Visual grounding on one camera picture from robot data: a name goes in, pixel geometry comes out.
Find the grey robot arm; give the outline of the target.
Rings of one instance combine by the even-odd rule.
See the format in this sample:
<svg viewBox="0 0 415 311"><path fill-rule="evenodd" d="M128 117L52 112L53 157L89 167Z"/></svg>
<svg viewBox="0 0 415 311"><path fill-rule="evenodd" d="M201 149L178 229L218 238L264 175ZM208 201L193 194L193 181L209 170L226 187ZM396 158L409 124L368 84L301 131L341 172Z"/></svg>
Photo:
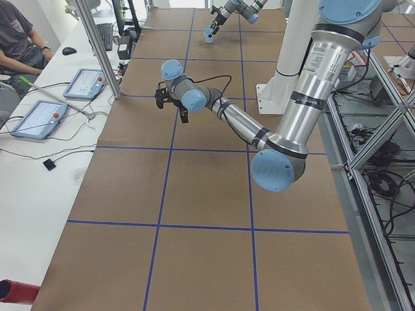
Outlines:
<svg viewBox="0 0 415 311"><path fill-rule="evenodd" d="M220 7L213 5L211 7L211 14L216 14L216 16L210 25L212 35L215 35L219 31L220 26L223 26L234 12L241 15L250 24L254 24L259 18L260 10L267 2L267 0L255 0L251 5L247 5L244 1L229 0Z"/></svg>
<svg viewBox="0 0 415 311"><path fill-rule="evenodd" d="M156 89L156 104L163 108L164 103L172 102L184 121L189 112L204 108L215 113L259 151L251 164L254 181L267 191L283 191L304 173L307 141L350 52L378 44L381 16L396 5L397 1L319 1L312 7L317 17L311 29L311 47L274 133L218 89L198 86L177 60L167 60L161 66L165 87Z"/></svg>

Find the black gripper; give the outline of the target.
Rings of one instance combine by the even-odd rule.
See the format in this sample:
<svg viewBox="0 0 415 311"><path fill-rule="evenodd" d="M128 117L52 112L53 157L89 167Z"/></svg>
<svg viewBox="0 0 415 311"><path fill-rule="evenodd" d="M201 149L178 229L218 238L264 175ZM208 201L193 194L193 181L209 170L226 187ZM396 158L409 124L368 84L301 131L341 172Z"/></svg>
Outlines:
<svg viewBox="0 0 415 311"><path fill-rule="evenodd" d="M185 109L182 103L174 99L169 93L167 87L161 87L163 82L159 82L155 91L154 98L156 99L156 105L159 109L164 108L165 103L173 103L180 110L180 120L183 124L189 122L188 110Z"/></svg>
<svg viewBox="0 0 415 311"><path fill-rule="evenodd" d="M215 35L219 31L220 26L226 22L227 17L224 15L224 8L222 6L219 8L212 6L210 14L216 14L215 19L210 24L212 34Z"/></svg>

